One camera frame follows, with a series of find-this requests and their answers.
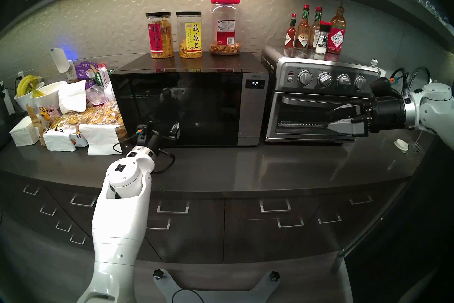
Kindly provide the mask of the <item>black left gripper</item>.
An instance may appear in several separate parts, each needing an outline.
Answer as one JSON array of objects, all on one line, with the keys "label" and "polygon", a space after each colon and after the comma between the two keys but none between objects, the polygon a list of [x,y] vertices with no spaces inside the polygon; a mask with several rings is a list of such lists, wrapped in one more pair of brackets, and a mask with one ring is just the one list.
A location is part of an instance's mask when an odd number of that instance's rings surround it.
[{"label": "black left gripper", "polygon": [[146,126],[145,147],[151,150],[154,154],[160,154],[164,139],[178,140],[180,137],[180,125],[176,122],[171,130],[170,126],[162,127],[160,130],[155,130],[153,126]]}]

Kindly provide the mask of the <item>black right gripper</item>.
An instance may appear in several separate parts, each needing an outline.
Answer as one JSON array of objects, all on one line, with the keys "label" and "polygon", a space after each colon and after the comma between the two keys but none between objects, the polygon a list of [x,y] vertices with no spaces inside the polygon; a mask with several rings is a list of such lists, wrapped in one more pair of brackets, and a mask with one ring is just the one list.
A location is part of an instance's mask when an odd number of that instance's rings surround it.
[{"label": "black right gripper", "polygon": [[384,96],[341,105],[326,112],[326,128],[341,134],[367,137],[383,130],[405,129],[406,113],[402,96]]}]

